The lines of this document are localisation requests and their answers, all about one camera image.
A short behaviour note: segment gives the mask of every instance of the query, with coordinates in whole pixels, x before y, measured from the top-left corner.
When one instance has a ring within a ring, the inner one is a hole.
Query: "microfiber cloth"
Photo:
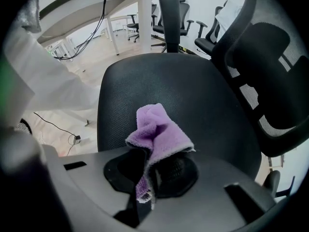
[[[162,104],[147,105],[136,112],[137,130],[126,139],[133,148],[148,149],[150,156],[144,174],[136,185],[136,199],[140,203],[155,202],[149,170],[155,164],[175,153],[195,151],[188,136],[167,115]]]

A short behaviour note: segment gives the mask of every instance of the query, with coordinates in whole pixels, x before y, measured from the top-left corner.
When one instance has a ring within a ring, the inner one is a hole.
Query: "power adapter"
[[[81,137],[80,135],[77,135],[77,136],[74,136],[74,139],[73,139],[73,145],[77,145],[81,142]]]

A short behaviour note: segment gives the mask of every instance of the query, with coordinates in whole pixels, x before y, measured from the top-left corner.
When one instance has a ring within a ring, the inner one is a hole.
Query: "chair seat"
[[[139,29],[139,24],[138,23],[130,23],[130,24],[127,24],[127,27],[131,28],[131,29]]]
[[[255,178],[261,152],[235,94],[212,62],[193,55],[151,53],[126,58],[105,72],[98,104],[98,150],[125,146],[136,111],[161,103],[195,149]]]
[[[211,55],[212,50],[215,46],[214,43],[206,40],[205,38],[197,38],[197,39],[195,39],[194,43],[195,43],[195,45],[197,45],[199,48],[201,48],[208,55]]]
[[[157,33],[164,33],[164,29],[163,26],[158,26],[158,25],[154,25],[153,26],[153,31],[157,32]],[[188,34],[188,31],[185,29],[180,29],[180,35],[181,36],[186,36]]]

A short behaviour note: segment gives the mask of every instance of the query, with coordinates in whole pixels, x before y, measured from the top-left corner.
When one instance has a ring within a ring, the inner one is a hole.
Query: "purple cloth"
[[[152,200],[155,194],[149,178],[152,165],[180,151],[194,151],[194,145],[188,136],[173,122],[162,104],[147,105],[136,112],[137,130],[126,139],[131,147],[150,150],[144,174],[136,185],[136,199],[140,203]]]

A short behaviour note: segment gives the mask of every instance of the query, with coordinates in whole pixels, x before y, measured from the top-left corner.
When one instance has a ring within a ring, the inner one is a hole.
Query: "floor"
[[[124,58],[141,54],[139,40],[133,43],[133,39],[126,39],[125,31],[116,33],[116,41],[120,54],[116,56],[112,42],[102,35],[93,39],[84,52],[74,58],[72,62],[63,61],[69,71],[80,76],[81,80],[90,86],[96,87],[101,85],[102,78],[106,69],[113,63]],[[157,39],[152,39],[152,44],[160,43]],[[161,52],[163,47],[153,47],[151,52]],[[58,127],[70,131],[73,134],[81,136],[81,142],[71,146],[73,137],[70,134],[58,130],[51,124],[42,121],[35,114],[25,113],[24,119],[30,124],[33,135],[40,143],[52,145],[60,157],[67,155],[78,155],[94,153],[97,148],[97,109],[78,111],[77,114],[87,118],[89,124],[85,127],[73,123],[65,116],[55,112],[38,112],[45,120],[48,120]],[[262,184],[269,173],[268,158],[262,157],[262,164],[256,181]]]

